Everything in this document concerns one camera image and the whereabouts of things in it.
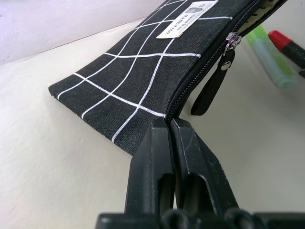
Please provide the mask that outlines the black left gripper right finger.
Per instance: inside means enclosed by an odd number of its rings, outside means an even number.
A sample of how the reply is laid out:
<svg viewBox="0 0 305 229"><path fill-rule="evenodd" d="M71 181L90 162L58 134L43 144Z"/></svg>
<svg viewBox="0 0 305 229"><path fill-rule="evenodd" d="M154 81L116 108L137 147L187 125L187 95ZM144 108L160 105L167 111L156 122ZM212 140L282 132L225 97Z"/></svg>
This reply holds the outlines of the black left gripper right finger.
<svg viewBox="0 0 305 229"><path fill-rule="evenodd" d="M191 124L170 123L176 165L177 207L189 214L224 214L238 204L224 170Z"/></svg>

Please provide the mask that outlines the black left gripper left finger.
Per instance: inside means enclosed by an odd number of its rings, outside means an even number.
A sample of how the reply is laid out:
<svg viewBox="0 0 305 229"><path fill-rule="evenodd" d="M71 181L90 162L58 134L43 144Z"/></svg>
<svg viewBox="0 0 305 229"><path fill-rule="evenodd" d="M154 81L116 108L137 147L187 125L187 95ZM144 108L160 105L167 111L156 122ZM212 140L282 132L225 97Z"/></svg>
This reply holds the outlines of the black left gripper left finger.
<svg viewBox="0 0 305 229"><path fill-rule="evenodd" d="M127 214L162 215L173 208L175 167L170 131L163 118L149 124L130 163Z"/></svg>

